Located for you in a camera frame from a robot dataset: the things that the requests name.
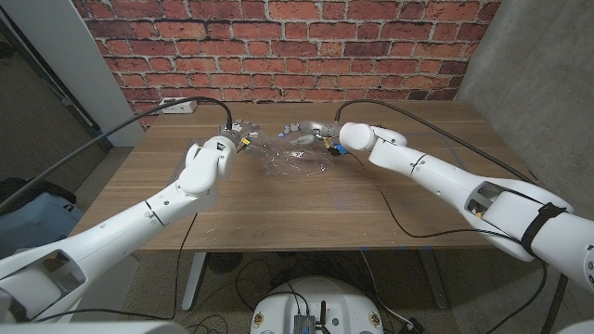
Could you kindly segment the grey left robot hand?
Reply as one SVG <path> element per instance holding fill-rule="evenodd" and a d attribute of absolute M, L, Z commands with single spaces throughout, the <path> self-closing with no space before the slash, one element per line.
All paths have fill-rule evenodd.
<path fill-rule="evenodd" d="M 260 126 L 256 123 L 235 120 L 230 126 L 223 124 L 219 127 L 219 134 L 230 139 L 236 146 L 236 151 L 240 152 L 249 146 L 254 138 L 258 136 Z"/>

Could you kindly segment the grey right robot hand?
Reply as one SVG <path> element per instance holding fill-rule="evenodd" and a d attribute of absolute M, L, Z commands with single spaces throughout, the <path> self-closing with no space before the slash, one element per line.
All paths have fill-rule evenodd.
<path fill-rule="evenodd" d="M 292 146 L 305 146 L 316 141 L 323 142 L 332 156 L 348 154 L 348 150 L 339 142 L 342 125 L 337 122 L 326 123 L 317 121 L 294 122 L 286 125 L 279 137 L 286 137 L 291 133 L 303 133 L 290 141 Z"/>

